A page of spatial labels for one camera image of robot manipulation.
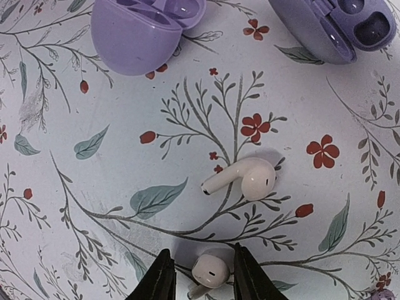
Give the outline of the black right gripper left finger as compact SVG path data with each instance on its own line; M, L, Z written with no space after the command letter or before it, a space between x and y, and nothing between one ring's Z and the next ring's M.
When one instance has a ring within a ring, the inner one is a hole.
M176 270L169 249L163 249L126 300L175 300Z

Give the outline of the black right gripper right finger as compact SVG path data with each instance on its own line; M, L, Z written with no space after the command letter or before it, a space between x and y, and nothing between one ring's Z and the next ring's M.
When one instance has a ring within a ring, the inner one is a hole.
M234 298L240 300L288 300L278 290L249 249L234 245Z

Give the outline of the white stem earbud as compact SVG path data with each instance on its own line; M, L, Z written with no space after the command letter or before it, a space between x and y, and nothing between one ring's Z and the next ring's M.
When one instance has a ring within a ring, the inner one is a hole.
M230 268L221 258L202 254L194 263L191 273L198 285L188 292L187 297L199 299L225 284L230 277Z
M248 157L224 168L201 184L204 194L211 195L236 180L241 180L242 195L248 201L265 198L276 182L276 170L267 160Z

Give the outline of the light purple round earbud case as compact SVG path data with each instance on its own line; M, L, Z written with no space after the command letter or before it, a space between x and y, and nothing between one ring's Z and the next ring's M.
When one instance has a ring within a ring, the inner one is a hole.
M95 1L92 42L112 71L144 75L173 56L183 32L196 26L205 11L205 1Z

